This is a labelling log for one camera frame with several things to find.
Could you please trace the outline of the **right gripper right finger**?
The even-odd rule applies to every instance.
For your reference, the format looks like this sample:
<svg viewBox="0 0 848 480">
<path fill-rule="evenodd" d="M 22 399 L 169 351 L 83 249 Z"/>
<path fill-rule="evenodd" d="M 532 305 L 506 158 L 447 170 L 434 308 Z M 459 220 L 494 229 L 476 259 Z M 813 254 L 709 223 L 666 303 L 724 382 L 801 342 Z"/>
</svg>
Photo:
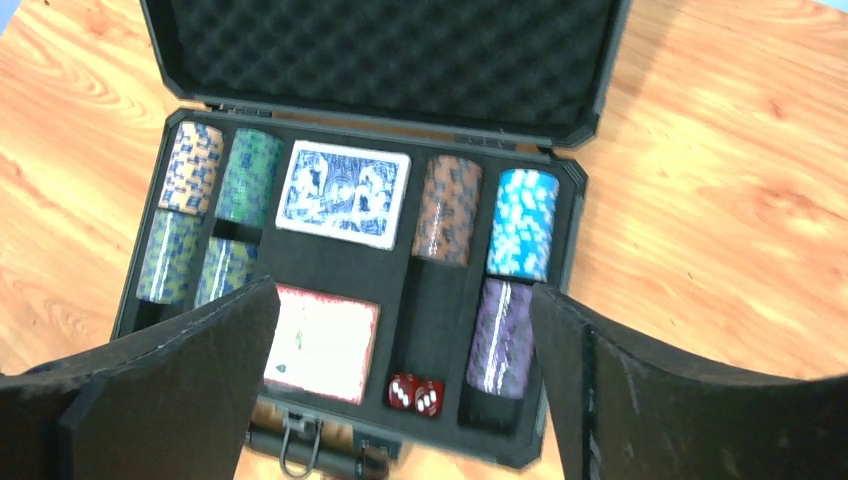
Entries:
<svg viewBox="0 0 848 480">
<path fill-rule="evenodd" d="M 533 287 L 531 320 L 569 479 L 843 479 L 847 379 L 714 361 Z"/>
</svg>

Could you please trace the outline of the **grey green chip stack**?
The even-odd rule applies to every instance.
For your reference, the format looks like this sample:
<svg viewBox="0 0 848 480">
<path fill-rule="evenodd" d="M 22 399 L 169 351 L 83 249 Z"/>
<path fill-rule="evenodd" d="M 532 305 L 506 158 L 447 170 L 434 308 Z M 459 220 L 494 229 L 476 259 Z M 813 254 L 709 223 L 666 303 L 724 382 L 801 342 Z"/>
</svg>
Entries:
<svg viewBox="0 0 848 480">
<path fill-rule="evenodd" d="M 169 305 L 185 299 L 203 219 L 157 209 L 144 252 L 136 297 Z"/>
</svg>

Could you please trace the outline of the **brown chip stack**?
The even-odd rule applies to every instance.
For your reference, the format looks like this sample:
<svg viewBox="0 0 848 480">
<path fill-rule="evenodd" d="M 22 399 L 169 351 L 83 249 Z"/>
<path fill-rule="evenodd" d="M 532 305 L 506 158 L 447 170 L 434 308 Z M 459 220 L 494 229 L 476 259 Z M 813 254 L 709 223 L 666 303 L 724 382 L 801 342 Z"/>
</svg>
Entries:
<svg viewBox="0 0 848 480">
<path fill-rule="evenodd" d="M 466 266 L 483 179 L 471 160 L 439 155 L 429 160 L 411 254 Z"/>
</svg>

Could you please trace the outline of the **tan blue chip stack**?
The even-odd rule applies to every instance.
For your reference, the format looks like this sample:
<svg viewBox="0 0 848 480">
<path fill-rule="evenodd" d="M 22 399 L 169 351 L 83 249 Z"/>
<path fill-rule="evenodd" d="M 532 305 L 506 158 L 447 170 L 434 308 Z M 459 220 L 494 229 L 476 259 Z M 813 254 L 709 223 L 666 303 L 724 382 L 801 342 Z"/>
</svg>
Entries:
<svg viewBox="0 0 848 480">
<path fill-rule="evenodd" d="M 224 135 L 219 129 L 196 122 L 181 122 L 170 153 L 158 207 L 204 215 L 224 146 Z"/>
</svg>

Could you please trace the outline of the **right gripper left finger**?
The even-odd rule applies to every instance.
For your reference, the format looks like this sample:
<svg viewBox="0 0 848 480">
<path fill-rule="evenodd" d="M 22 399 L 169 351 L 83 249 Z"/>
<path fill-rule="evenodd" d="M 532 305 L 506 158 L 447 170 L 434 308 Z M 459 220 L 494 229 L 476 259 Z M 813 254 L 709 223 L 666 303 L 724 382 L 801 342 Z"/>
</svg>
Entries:
<svg viewBox="0 0 848 480">
<path fill-rule="evenodd" d="M 1 379 L 5 479 L 230 479 L 280 303 L 262 278 Z"/>
</svg>

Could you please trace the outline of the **green blue chip stack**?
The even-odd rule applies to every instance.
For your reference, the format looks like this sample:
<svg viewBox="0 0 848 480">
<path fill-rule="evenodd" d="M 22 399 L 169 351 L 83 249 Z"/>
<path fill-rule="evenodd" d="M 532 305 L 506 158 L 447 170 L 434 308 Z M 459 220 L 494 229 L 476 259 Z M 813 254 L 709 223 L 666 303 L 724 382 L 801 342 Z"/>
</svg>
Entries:
<svg viewBox="0 0 848 480">
<path fill-rule="evenodd" d="M 284 142 L 276 136 L 256 129 L 237 129 L 214 216 L 262 228 L 283 150 Z"/>
</svg>

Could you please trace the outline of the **light blue chip stack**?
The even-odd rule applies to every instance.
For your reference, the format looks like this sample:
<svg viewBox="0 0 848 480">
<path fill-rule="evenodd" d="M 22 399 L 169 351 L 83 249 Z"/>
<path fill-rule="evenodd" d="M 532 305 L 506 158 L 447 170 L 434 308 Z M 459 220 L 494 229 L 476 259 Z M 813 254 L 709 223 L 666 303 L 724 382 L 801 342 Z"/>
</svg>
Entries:
<svg viewBox="0 0 848 480">
<path fill-rule="evenodd" d="M 559 182 L 550 173 L 501 173 L 486 261 L 489 274 L 547 279 L 558 193 Z"/>
</svg>

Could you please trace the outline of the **black poker case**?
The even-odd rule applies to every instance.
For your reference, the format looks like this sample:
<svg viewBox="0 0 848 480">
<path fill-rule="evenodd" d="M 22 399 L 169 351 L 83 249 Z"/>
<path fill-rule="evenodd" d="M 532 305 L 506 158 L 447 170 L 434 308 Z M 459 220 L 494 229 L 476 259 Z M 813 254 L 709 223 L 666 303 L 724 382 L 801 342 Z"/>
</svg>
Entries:
<svg viewBox="0 0 848 480">
<path fill-rule="evenodd" d="M 560 148 L 597 134 L 630 12 L 627 1 L 145 1 L 141 5 L 166 88 L 184 101 L 181 121 L 232 136 L 267 130 L 368 144 L 393 142 L 416 156 L 454 152 L 485 168 L 543 167 L 559 177 L 550 283 L 567 288 L 588 177 Z M 375 399 L 359 406 L 313 394 L 260 397 L 314 421 L 332 421 L 389 444 L 404 441 L 515 471 L 541 454 L 547 398 L 530 372 L 525 399 L 498 400 L 459 383 L 457 360 L 434 353 L 470 333 L 438 307 L 458 297 L 449 267 L 383 266 L 356 273 L 335 242 L 228 221 L 223 231 L 264 240 L 273 271 L 319 286 L 357 287 L 389 302 L 376 360 L 388 373 L 443 373 L 449 414 L 415 420 Z"/>
</svg>

